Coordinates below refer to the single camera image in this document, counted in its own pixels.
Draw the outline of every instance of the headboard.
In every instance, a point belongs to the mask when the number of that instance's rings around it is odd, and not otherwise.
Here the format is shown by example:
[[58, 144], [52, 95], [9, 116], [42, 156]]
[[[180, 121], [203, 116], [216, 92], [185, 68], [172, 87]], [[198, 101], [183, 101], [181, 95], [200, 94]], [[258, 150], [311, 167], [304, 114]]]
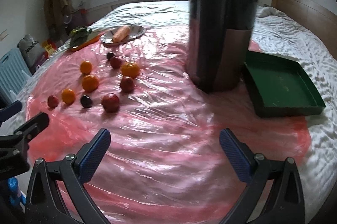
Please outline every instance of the headboard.
[[272, 0], [272, 7], [313, 32], [337, 59], [337, 15], [310, 0]]

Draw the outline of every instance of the pink plastic sheet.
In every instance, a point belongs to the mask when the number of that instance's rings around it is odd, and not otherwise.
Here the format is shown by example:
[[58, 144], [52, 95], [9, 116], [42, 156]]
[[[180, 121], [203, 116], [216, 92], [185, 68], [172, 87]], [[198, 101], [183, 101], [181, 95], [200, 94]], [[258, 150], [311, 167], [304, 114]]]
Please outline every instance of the pink plastic sheet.
[[[230, 92], [207, 95], [185, 73], [187, 26], [148, 30], [115, 48], [125, 61], [142, 68], [132, 94], [122, 94], [119, 71], [97, 42], [65, 53], [39, 79], [27, 103], [27, 119], [48, 113], [49, 127], [30, 142], [31, 160], [62, 159], [76, 153], [100, 128], [111, 132], [111, 145], [92, 181], [85, 185], [112, 223], [215, 223], [230, 210], [245, 184], [235, 175], [219, 145], [229, 127], [253, 152], [270, 159], [294, 157], [300, 165], [310, 146], [304, 117], [261, 119], [254, 113], [243, 82]], [[259, 50], [256, 43], [251, 49]], [[79, 66], [89, 60], [99, 88], [90, 94], [93, 107], [83, 109]], [[71, 106], [50, 110], [46, 100], [76, 92]], [[121, 107], [107, 114], [101, 97], [115, 93]]]

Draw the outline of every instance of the brown coat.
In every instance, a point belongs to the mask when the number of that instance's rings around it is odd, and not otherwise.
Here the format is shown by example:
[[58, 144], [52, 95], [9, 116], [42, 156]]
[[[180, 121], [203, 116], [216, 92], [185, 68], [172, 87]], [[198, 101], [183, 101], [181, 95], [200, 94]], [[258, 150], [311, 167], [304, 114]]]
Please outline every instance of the brown coat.
[[44, 0], [44, 16], [49, 37], [58, 41], [65, 34], [63, 17], [71, 13], [68, 0]]

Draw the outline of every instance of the light blue plastic crate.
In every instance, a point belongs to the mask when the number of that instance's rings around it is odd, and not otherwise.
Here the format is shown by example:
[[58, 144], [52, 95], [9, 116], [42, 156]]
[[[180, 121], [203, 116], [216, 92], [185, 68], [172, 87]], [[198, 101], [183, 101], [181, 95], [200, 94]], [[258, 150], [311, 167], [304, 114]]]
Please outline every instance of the light blue plastic crate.
[[0, 95], [4, 102], [11, 104], [13, 98], [11, 90], [18, 94], [26, 84], [27, 77], [31, 76], [26, 62], [24, 61], [19, 48], [14, 48], [0, 59]]

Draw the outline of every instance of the blue gripper pad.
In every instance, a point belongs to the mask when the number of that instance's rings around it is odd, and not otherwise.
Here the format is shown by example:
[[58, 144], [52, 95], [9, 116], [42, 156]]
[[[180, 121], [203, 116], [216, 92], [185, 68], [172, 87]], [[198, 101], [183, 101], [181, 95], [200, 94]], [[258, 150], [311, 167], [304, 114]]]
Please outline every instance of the blue gripper pad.
[[0, 110], [0, 124], [20, 112], [21, 109], [22, 103], [20, 101], [15, 101], [11, 105]]
[[107, 129], [100, 129], [90, 143], [83, 145], [77, 153], [75, 171], [83, 184], [89, 182], [110, 146], [111, 136]]
[[254, 154], [230, 129], [220, 132], [220, 145], [241, 182], [250, 183], [255, 167]]

